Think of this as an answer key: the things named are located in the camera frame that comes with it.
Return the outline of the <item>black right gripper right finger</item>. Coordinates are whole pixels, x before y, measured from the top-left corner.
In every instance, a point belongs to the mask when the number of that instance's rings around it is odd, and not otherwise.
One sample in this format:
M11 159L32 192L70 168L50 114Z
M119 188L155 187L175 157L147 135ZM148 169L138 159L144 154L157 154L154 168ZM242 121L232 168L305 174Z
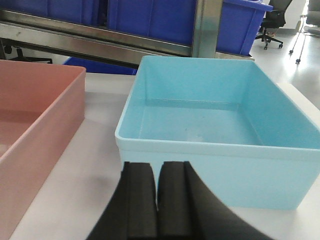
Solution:
M270 239L222 203L188 161L163 163L157 206L160 240Z

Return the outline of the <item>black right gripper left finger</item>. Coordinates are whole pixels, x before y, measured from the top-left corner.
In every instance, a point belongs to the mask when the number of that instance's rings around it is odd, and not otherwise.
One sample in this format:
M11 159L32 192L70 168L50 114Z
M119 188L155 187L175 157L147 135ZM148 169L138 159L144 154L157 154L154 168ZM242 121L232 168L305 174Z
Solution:
M117 187L87 239L157 239L156 188L149 163L124 163Z

